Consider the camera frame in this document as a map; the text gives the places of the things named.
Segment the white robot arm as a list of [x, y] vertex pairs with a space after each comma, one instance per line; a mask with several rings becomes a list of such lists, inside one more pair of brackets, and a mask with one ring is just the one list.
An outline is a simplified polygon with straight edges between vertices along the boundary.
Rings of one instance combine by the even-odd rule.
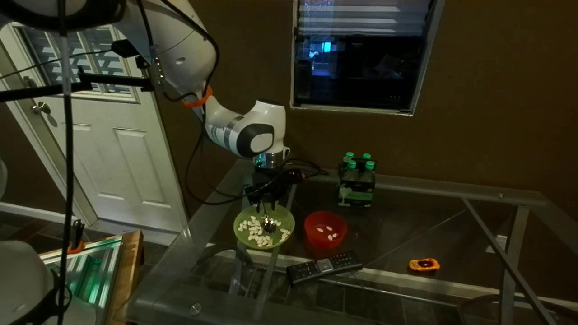
[[126, 49], [113, 46], [120, 56], [140, 56], [151, 69], [149, 78], [102, 76], [77, 71], [77, 80], [28, 91], [6, 91], [3, 101], [89, 91], [93, 83], [169, 87], [173, 101], [200, 111], [203, 134], [212, 145], [250, 159], [252, 185], [245, 188], [250, 204], [277, 203], [292, 186], [281, 156], [285, 147], [285, 109], [254, 101], [238, 114], [223, 107], [210, 78], [220, 64], [220, 49], [187, 0], [0, 0], [1, 24], [68, 36], [100, 26], [113, 26], [126, 36]]

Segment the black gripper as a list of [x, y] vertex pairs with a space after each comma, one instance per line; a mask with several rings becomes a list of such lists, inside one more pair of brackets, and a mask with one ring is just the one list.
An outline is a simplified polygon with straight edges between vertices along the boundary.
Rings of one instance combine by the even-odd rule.
[[299, 181], [301, 172], [290, 168], [279, 156], [257, 154], [252, 159], [250, 185], [245, 188], [245, 195], [250, 204], [276, 203]]

